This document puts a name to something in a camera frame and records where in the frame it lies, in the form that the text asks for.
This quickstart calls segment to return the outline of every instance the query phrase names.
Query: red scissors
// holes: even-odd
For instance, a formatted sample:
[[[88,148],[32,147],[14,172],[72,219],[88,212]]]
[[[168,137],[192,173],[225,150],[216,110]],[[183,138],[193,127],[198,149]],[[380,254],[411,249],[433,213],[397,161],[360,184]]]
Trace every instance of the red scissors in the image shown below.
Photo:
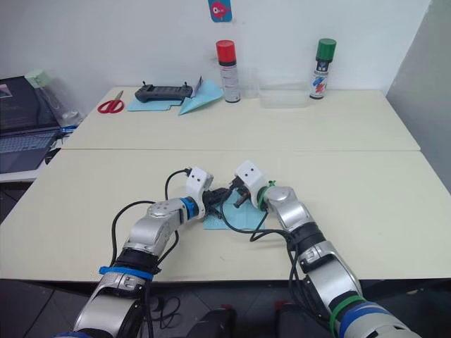
[[[114,114],[114,113],[119,113],[120,111],[122,111],[125,107],[125,104],[123,103],[123,101],[121,101],[121,96],[122,96],[123,92],[124,91],[121,90],[119,92],[119,94],[116,95],[114,100],[110,100],[110,101],[107,101],[107,102],[101,104],[97,108],[97,111],[102,114],[108,114],[108,113]]]

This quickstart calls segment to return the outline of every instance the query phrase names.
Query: dark floor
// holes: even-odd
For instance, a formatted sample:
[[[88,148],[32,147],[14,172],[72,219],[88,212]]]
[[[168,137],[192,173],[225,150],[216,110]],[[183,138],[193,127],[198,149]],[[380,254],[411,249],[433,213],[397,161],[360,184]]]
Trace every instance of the dark floor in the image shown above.
[[[25,192],[24,189],[12,188],[1,188],[0,221]],[[221,305],[231,305],[237,311],[236,337],[275,337],[275,306],[290,301],[286,288],[271,285],[177,288],[167,290],[160,296],[164,299],[171,296],[180,298],[180,317],[174,319],[171,324],[178,325],[171,329],[160,330],[158,323],[155,323],[156,338],[184,337],[205,313]],[[86,300],[86,296],[25,282],[0,280],[0,338],[22,337],[36,318],[28,338],[52,337],[71,330]],[[379,303],[423,338],[451,337],[450,292],[425,289],[414,294],[391,296]],[[171,306],[168,303],[166,309],[170,311]],[[326,337],[330,337],[328,333],[316,338]]]

